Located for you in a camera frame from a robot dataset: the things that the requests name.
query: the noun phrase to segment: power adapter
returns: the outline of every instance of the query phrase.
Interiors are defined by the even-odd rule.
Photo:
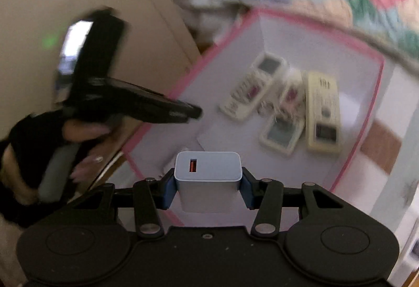
[[[235,152],[180,152],[175,179],[185,212],[228,213],[237,197],[242,169]]]

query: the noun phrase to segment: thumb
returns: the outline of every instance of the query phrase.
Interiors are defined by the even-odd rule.
[[[82,143],[86,140],[96,139],[110,132],[111,129],[105,124],[83,122],[77,119],[67,120],[62,128],[63,138],[73,143]]]

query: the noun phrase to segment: pink trim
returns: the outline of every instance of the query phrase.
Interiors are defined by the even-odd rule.
[[[336,178],[335,182],[333,183],[332,187],[330,188],[331,191],[333,191],[337,184],[339,183],[340,179],[342,178],[343,174],[345,173],[346,169],[349,167],[350,163],[353,160],[353,157],[355,155],[356,150],[358,149],[360,145],[360,141],[364,135],[365,129],[368,125],[368,121],[370,119],[372,109],[374,108],[374,104],[376,102],[378,90],[380,88],[381,83],[381,77],[383,74],[384,69],[384,63],[385,63],[385,57],[375,49],[372,49],[368,44],[365,42],[356,39],[354,36],[350,36],[345,34],[344,32],[340,30],[336,30],[331,26],[326,26],[322,24],[321,22],[316,22],[312,20],[309,17],[305,16],[299,16],[294,15],[292,13],[286,13],[279,10],[272,10],[267,8],[257,8],[250,11],[245,17],[244,21],[240,26],[235,26],[232,28],[231,32],[225,39],[216,46],[213,46],[209,49],[208,52],[205,53],[205,56],[200,58],[196,64],[193,66],[192,70],[185,75],[183,78],[181,78],[173,90],[168,94],[168,97],[171,99],[178,98],[182,92],[187,88],[187,86],[198,76],[198,74],[209,64],[219,53],[223,51],[223,49],[233,41],[235,37],[237,37],[239,34],[241,34],[244,30],[246,30],[255,20],[261,18],[261,16],[270,16],[274,18],[283,18],[291,23],[299,24],[307,27],[308,29],[314,30],[318,33],[321,33],[323,35],[326,35],[327,37],[339,42],[345,44],[347,47],[354,49],[358,51],[361,54],[364,54],[368,56],[369,58],[377,61],[380,64],[380,71],[377,77],[376,87],[374,89],[374,94],[371,99],[370,106],[368,108],[367,116],[364,120],[364,123],[362,124],[361,130],[358,134],[357,140],[355,141],[355,144],[351,150],[351,152],[348,155],[348,158],[345,162],[345,164],[342,167],[341,172],[339,173],[338,177]],[[139,169],[137,168],[136,164],[132,160],[130,156],[130,152],[134,149],[134,147],[141,141],[144,134],[146,134],[150,128],[151,124],[146,124],[140,127],[140,129],[133,135],[131,139],[126,143],[126,145],[123,147],[122,151],[125,154],[125,157],[127,158],[127,161],[131,165],[133,171],[138,175],[138,177],[143,179],[143,176]]]
[[[137,165],[135,164],[133,158],[129,154],[125,154],[125,158],[126,158],[126,161],[129,164],[129,166],[131,167],[131,169],[135,173],[135,175],[138,178],[140,178],[141,180],[145,179],[144,175],[142,174],[140,169],[138,169]],[[183,222],[175,215],[175,213],[173,211],[165,210],[164,213],[167,216],[167,218],[169,220],[171,220],[171,222],[174,226],[185,226],[185,224],[183,224]]]

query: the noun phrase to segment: beige wall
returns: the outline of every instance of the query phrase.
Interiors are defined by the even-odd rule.
[[[114,77],[165,92],[198,57],[169,0],[0,0],[0,137],[25,115],[51,108],[66,28],[102,5],[131,24]]]

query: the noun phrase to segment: usb port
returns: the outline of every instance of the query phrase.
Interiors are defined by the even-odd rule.
[[[189,172],[196,172],[196,159],[191,159],[189,163]]]

